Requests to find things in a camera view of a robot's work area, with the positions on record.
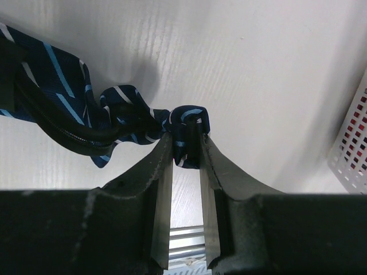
perforated basket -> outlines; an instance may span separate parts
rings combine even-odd
[[[330,151],[328,164],[348,192],[367,194],[367,71]]]

navy blue fabric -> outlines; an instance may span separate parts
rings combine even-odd
[[[198,168],[198,159],[188,158],[187,148],[193,141],[186,140],[186,122],[195,119],[200,131],[209,133],[209,116],[205,108],[181,106],[171,112],[151,109],[137,89],[131,85],[108,88],[101,94],[100,105],[98,105],[93,96],[88,68],[79,58],[2,23],[0,23],[0,37],[28,50],[29,54],[22,63],[23,73],[38,85],[66,115],[78,123],[93,129],[111,128],[109,106],[133,104],[137,108],[144,108],[162,125],[161,131],[137,132],[128,137],[122,137],[114,143],[114,147],[121,142],[151,144],[168,131],[172,133],[173,137],[173,154],[176,165],[183,168]],[[0,115],[34,122],[23,109],[16,112],[0,109]],[[133,116],[117,117],[120,123],[129,125],[134,125],[137,119]],[[110,158],[111,155],[96,156],[92,157],[92,160],[102,168]]]

dark blue tie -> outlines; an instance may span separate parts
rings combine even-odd
[[[94,99],[88,68],[79,58],[57,49],[47,43],[27,36],[0,23],[0,37],[15,43],[27,51],[21,63],[21,74],[28,77],[42,93],[51,100],[66,116],[81,125],[103,130],[112,127],[117,120],[122,125],[136,125],[141,117],[134,112],[115,115],[112,109],[135,108],[159,123],[159,129],[134,132],[119,137],[112,149],[121,142],[134,142],[140,145],[151,144],[162,134],[170,132],[173,137],[173,156],[176,165],[183,168],[198,168],[199,160],[190,150],[195,148],[198,136],[190,135],[192,122],[202,133],[209,133],[209,116],[203,107],[181,106],[173,111],[150,108],[134,86],[120,85],[105,90],[100,96],[100,105]],[[35,122],[32,115],[20,106],[16,111],[0,109],[0,114],[16,119]],[[98,167],[104,167],[110,160],[112,150],[107,155],[92,156]]]

white plastic basket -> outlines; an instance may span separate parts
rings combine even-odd
[[[328,164],[348,192],[367,194],[367,71],[330,151]]]

necktie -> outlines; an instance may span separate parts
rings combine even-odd
[[[108,88],[101,94],[100,104],[97,104],[88,68],[82,60],[2,23],[0,23],[0,38],[14,43],[27,52],[17,70],[19,77],[31,81],[32,85],[41,91],[47,100],[57,106],[64,116],[100,132],[116,128],[116,123],[136,129],[129,135],[117,136],[107,154],[91,154],[93,162],[98,167],[102,168],[108,163],[113,149],[119,143],[151,144],[160,139],[165,132],[172,134],[173,157],[176,165],[183,168],[199,167],[198,156],[192,154],[198,142],[198,135],[195,135],[192,129],[194,124],[200,133],[210,132],[209,116],[205,108],[190,105],[181,106],[172,111],[152,109],[132,85]],[[1,62],[0,68],[5,69],[0,70],[0,79],[6,76],[6,68],[10,64],[9,62],[9,64],[3,63],[1,66]],[[32,115],[32,112],[30,114],[24,104],[17,104],[17,99],[15,99],[15,104],[15,111],[0,109],[0,115],[31,122],[37,121],[35,115]],[[47,104],[44,106],[42,102],[37,102],[37,104],[40,113],[43,108],[47,108]],[[142,120],[148,121],[147,117],[158,127],[142,129],[136,127]],[[84,137],[78,138],[82,142],[101,147],[100,142],[91,142]]]

